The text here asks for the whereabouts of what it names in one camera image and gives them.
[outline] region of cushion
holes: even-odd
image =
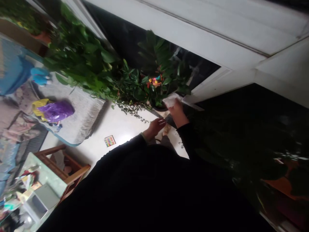
[[[0,128],[9,128],[19,113],[19,108],[8,100],[0,100]]]
[[[33,113],[32,103],[39,100],[39,98],[32,89],[31,82],[28,81],[15,91],[14,100],[21,111],[31,115]]]
[[[0,172],[0,181],[5,181],[10,177],[11,174],[9,173],[2,173]]]

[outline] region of stuffed toy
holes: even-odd
[[[40,86],[45,86],[51,84],[52,80],[49,77],[49,72],[42,68],[32,68],[31,69],[32,81]]]

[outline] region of black sweater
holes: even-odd
[[[178,133],[190,160],[138,135],[104,155],[38,231],[273,231],[195,153],[192,126]]]

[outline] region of wall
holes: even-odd
[[[231,71],[213,82],[203,82],[198,90],[194,89],[192,95],[185,97],[185,101],[189,103],[201,102],[208,98],[249,85],[254,82],[255,74],[255,69]]]
[[[309,38],[257,66],[255,82],[309,108]]]
[[[241,45],[189,24],[136,0],[87,0],[88,2],[153,32],[220,66],[237,70],[255,67],[266,57]]]
[[[264,0],[141,2],[267,55],[292,45],[309,32],[309,16]]]

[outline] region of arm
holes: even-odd
[[[202,143],[200,137],[194,131],[192,124],[183,112],[181,103],[176,99],[173,107],[169,108],[173,120],[177,126],[177,132],[183,142],[183,146],[187,151],[189,159],[197,166],[206,170],[212,176],[226,176],[225,170],[205,161],[197,154],[197,151],[211,154],[211,150]]]
[[[104,155],[96,163],[89,175],[77,185],[73,193],[55,208],[38,232],[56,231],[59,225],[63,226],[63,231],[69,231],[70,225],[66,224],[66,221],[68,218],[69,221],[75,220],[75,218],[71,218],[70,213],[72,210],[78,210],[79,202],[87,200],[85,195],[89,197],[87,193],[96,193],[96,191],[94,191],[95,188],[104,189],[105,185],[108,184],[110,176],[126,156],[134,150],[146,147],[147,141],[154,138],[165,124],[166,122],[163,119],[152,121],[149,128],[143,133]]]
[[[150,123],[147,130],[108,152],[96,163],[93,170],[77,186],[77,189],[86,188],[91,184],[95,185],[97,180],[100,180],[100,184],[104,185],[113,171],[131,151],[146,147],[147,142],[153,139],[165,125],[165,120],[157,118]]]

